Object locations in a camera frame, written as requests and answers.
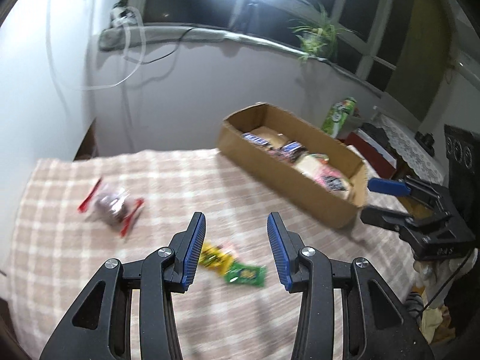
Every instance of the cardboard box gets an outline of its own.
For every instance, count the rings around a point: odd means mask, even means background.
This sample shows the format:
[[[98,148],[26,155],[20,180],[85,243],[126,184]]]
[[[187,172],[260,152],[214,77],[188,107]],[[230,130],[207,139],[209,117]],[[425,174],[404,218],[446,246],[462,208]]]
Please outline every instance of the cardboard box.
[[[351,200],[331,194],[242,137],[243,133],[262,126],[300,142],[311,153],[328,155],[330,164],[352,182]],[[228,116],[222,123],[218,148],[256,179],[329,227],[344,227],[366,204],[367,169],[362,159],[318,128],[273,105],[258,103]]]

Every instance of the spider plant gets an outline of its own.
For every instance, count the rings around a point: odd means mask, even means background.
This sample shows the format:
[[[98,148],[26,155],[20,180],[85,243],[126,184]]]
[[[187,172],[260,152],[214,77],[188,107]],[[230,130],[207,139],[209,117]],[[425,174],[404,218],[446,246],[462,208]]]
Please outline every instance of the spider plant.
[[[333,25],[328,17],[325,7],[318,3],[316,8],[308,1],[302,0],[303,3],[311,6],[320,13],[320,17],[315,22],[301,21],[300,26],[292,27],[293,33],[300,39],[300,48],[305,55],[299,57],[301,61],[306,61],[309,58],[326,58],[336,59],[337,57],[337,35],[342,31],[350,31],[346,28],[337,28]]]

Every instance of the checkered tablecloth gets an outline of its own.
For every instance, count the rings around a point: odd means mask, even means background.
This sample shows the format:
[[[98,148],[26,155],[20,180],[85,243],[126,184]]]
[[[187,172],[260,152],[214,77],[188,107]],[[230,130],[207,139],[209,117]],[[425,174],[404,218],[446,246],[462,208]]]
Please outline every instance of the checkered tablecloth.
[[[77,213],[100,176],[146,199],[138,222],[121,239],[101,222]],[[369,167],[369,176],[375,176]],[[369,193],[369,202],[403,209],[396,198]],[[186,294],[173,303],[184,359],[289,359],[301,295],[279,283],[266,232],[278,211],[287,228],[328,257],[368,258],[403,298],[414,279],[410,247],[394,233],[357,220],[332,230],[223,157],[218,150],[143,151],[66,163],[38,162],[22,198],[10,254],[10,308],[23,348],[37,359],[55,326],[111,257],[141,260],[186,229],[192,214],[206,216],[206,240],[230,241],[246,263],[266,265],[264,288],[228,286],[199,268]],[[138,294],[131,320],[132,359],[140,359]],[[335,295],[334,358],[341,358],[340,297]]]

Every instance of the white lace cloth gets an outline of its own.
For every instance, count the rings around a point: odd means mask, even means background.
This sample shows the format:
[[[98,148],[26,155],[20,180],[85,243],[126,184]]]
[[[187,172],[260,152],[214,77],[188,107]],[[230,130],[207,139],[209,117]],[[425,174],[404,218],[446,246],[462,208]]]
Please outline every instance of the white lace cloth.
[[[375,117],[373,125],[385,131],[390,145],[415,171],[418,177],[435,184],[443,184],[445,171],[438,161],[430,157],[415,140],[414,132],[383,114]]]

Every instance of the white cable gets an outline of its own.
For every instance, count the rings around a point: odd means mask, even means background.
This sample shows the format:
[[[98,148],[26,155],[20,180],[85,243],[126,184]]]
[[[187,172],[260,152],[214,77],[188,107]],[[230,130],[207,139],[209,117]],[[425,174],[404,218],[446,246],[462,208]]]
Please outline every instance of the white cable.
[[[52,42],[51,42],[51,6],[52,6],[52,0],[47,0],[46,2],[46,56],[49,61],[49,67],[50,67],[50,73],[52,75],[52,79],[54,81],[57,81],[61,83],[63,86],[65,86],[68,89],[72,89],[74,91],[96,91],[100,89],[110,89],[114,88],[122,83],[124,83],[126,80],[128,80],[131,76],[135,74],[135,72],[140,68],[140,66],[143,63],[143,60],[145,59],[145,54],[146,54],[146,46],[147,46],[147,39],[146,39],[146,34],[145,34],[145,27],[143,26],[143,20],[142,20],[142,15],[140,14],[140,11],[135,8],[135,7],[127,7],[130,9],[134,14],[135,14],[135,19],[137,20],[137,26],[140,31],[140,39],[142,42],[142,49],[140,51],[140,58],[138,60],[138,63],[136,64],[135,68],[133,71],[125,77],[122,81],[117,82],[116,84],[111,84],[111,85],[97,85],[97,86],[82,86],[82,87],[73,87],[67,83],[63,77],[61,77],[60,74],[58,74],[57,70],[55,69],[55,65],[53,63],[53,53],[52,53]],[[130,48],[130,42],[131,42],[131,31],[128,25],[123,24],[123,29],[125,30],[125,47],[123,48],[123,59],[125,60],[125,57],[128,54],[128,50]]]

